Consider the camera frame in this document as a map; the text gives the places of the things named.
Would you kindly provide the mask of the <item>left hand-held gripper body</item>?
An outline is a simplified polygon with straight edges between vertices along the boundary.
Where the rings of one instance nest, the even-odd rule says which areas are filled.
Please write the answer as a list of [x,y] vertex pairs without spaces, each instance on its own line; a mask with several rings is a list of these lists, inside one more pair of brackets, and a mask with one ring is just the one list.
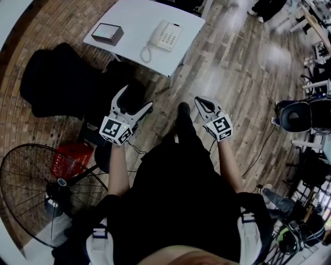
[[108,142],[122,146],[132,135],[138,121],[137,113],[130,115],[120,111],[111,111],[105,116],[99,134]]

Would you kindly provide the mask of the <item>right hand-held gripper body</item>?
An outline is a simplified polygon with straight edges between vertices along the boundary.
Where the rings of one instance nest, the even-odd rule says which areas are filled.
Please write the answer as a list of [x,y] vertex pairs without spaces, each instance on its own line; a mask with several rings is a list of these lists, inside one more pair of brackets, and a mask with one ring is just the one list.
[[204,112],[203,127],[217,142],[223,141],[232,135],[230,117],[220,107],[215,107],[214,110],[206,107]]

